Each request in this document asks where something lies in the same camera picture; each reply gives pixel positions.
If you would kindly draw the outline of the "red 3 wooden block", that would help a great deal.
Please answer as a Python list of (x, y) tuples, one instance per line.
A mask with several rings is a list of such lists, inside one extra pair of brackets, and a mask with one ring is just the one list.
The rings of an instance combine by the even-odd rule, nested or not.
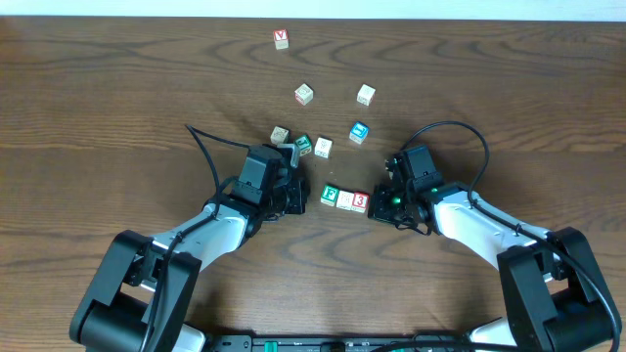
[(365, 213), (368, 210), (369, 201), (370, 196), (368, 194), (355, 192), (350, 209), (355, 212)]

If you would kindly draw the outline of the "green F wooden block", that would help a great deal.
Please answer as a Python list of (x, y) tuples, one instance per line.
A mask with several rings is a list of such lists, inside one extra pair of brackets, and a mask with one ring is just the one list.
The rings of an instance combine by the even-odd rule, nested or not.
[(328, 206), (336, 206), (338, 194), (338, 188), (331, 185), (325, 185), (323, 191), (321, 192), (320, 202)]

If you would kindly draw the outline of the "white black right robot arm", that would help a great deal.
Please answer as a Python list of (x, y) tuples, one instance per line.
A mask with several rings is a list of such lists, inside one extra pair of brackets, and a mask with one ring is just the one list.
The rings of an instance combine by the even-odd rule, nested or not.
[(399, 230), (459, 242), (499, 273), (506, 315), (464, 336), (426, 334), (389, 350), (585, 351), (610, 342), (621, 320), (598, 261), (578, 230), (550, 231), (484, 201), (472, 186), (421, 184), (375, 188), (370, 218)]

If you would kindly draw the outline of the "plain yellowish wooden block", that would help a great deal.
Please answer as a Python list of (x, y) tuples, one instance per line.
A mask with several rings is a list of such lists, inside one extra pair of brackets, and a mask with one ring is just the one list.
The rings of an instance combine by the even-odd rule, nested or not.
[(336, 200), (336, 207), (350, 211), (352, 209), (352, 202), (354, 200), (354, 194), (348, 191), (340, 190)]

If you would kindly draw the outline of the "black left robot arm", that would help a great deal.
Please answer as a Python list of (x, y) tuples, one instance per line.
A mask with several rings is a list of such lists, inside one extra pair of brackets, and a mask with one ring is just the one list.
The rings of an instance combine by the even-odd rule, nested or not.
[(88, 351), (202, 351), (185, 322), (200, 272), (240, 248), (265, 222), (302, 214), (308, 197), (295, 144), (255, 145), (242, 173), (219, 185), (196, 217), (153, 236), (112, 241), (69, 325)]

